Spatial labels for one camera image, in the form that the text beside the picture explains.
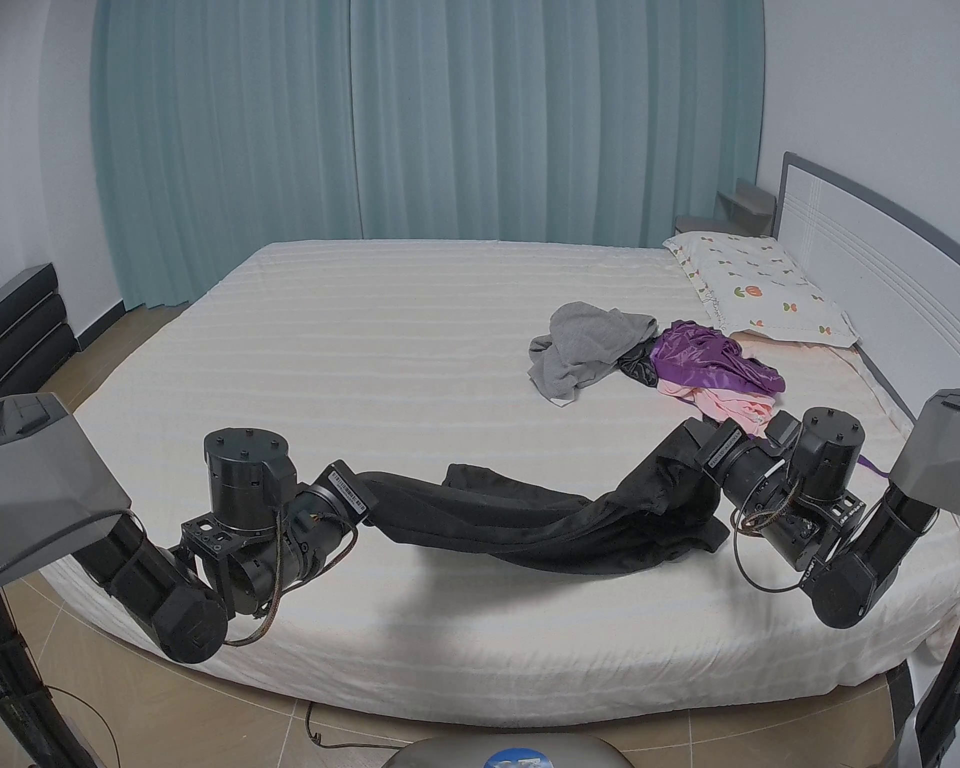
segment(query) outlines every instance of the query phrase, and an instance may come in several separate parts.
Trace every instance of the teal curtain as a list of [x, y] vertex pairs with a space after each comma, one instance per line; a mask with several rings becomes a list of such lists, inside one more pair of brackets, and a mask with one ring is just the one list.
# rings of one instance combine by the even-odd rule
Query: teal curtain
[[125, 302], [310, 238], [656, 246], [753, 180], [762, 0], [100, 0]]

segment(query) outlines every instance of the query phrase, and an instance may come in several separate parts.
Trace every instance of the bed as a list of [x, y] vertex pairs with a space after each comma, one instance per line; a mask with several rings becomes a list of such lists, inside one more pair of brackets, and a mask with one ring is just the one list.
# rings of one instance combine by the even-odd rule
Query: bed
[[[798, 416], [829, 404], [857, 414], [868, 435], [864, 454], [888, 468], [911, 407], [915, 413], [933, 384], [949, 384], [942, 379], [951, 370], [934, 372], [921, 394], [898, 394], [904, 377], [882, 368], [883, 346], [857, 317], [862, 302], [848, 301], [849, 283], [823, 272], [824, 252], [840, 260], [845, 251], [827, 244], [818, 252], [810, 242], [820, 236], [823, 185], [840, 188], [814, 175], [817, 198], [809, 166], [794, 165], [787, 175], [785, 165], [781, 240], [803, 251], [814, 280], [851, 311], [872, 362], [762, 340], [750, 340], [749, 351], [786, 379], [783, 408]], [[843, 221], [869, 238], [871, 217], [887, 214], [863, 204], [869, 215], [857, 209]], [[824, 212], [839, 218], [844, 211]], [[952, 262], [940, 267], [960, 275]], [[563, 409], [543, 399], [525, 374], [527, 345], [569, 300], [653, 314], [661, 325], [708, 320], [664, 250], [274, 244], [138, 349], [77, 419], [161, 545], [179, 540], [181, 521], [206, 511], [203, 437], [228, 425], [283, 434], [306, 479], [343, 458], [358, 471], [439, 482], [455, 461], [595, 496], [695, 412], [620, 374]], [[904, 300], [887, 304], [888, 312], [909, 308]], [[900, 361], [920, 365], [914, 351]], [[886, 372], [883, 381], [870, 367]], [[851, 485], [869, 500], [885, 487], [863, 467]], [[729, 512], [724, 501], [718, 515]], [[762, 540], [744, 541], [742, 554], [761, 583], [796, 580]], [[801, 593], [749, 587], [729, 544], [715, 555], [694, 552], [630, 576], [596, 578], [404, 546], [368, 528], [341, 565], [284, 599], [263, 640], [224, 648], [201, 668], [334, 706], [490, 726], [795, 698], [859, 684], [902, 661], [960, 599], [958, 554], [960, 532], [942, 516], [868, 617], [838, 631], [817, 620]], [[158, 653], [72, 560], [44, 574], [82, 616]], [[238, 617], [231, 636], [253, 626]]]

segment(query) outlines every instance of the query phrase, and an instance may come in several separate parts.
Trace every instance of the pink cloth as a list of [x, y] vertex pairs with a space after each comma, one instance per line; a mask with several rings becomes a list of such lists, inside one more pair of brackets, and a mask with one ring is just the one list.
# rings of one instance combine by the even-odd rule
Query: pink cloth
[[682, 387], [661, 379], [657, 391], [671, 397], [692, 401], [711, 419], [733, 419], [748, 435], [763, 437], [763, 432], [774, 415], [774, 399], [768, 395], [754, 395], [733, 390], [712, 390], [702, 387]]

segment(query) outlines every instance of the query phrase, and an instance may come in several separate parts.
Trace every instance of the white patterned pillow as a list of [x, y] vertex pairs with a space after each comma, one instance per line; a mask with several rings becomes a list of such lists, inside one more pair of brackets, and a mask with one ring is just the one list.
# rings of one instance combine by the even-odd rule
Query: white patterned pillow
[[751, 331], [783, 342], [847, 348], [857, 341], [847, 316], [772, 237], [685, 232], [664, 241], [728, 336]]

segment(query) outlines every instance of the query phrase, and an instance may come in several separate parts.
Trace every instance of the gray cloth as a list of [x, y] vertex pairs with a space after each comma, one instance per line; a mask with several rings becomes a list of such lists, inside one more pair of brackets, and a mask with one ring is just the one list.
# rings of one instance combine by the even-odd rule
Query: gray cloth
[[619, 357], [656, 333], [657, 321], [649, 315], [573, 301], [553, 313], [550, 333], [530, 342], [528, 373], [541, 395], [566, 405], [574, 390], [602, 379]]

